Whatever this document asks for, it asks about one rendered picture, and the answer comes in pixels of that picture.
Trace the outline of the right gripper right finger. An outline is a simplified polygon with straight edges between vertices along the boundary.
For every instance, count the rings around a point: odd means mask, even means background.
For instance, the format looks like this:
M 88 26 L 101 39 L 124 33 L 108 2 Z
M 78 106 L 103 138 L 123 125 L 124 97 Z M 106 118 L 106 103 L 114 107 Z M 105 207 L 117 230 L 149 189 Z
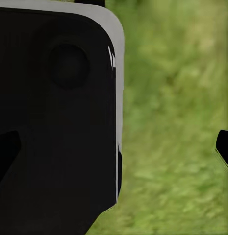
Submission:
M 228 131 L 221 130 L 217 137 L 216 148 L 228 164 Z

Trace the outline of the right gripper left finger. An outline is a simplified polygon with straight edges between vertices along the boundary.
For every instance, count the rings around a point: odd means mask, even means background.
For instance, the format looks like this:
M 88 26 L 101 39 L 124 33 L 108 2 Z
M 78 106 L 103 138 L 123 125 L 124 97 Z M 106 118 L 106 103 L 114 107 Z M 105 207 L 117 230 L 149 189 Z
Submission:
M 17 130 L 0 134 L 0 183 L 22 148 Z

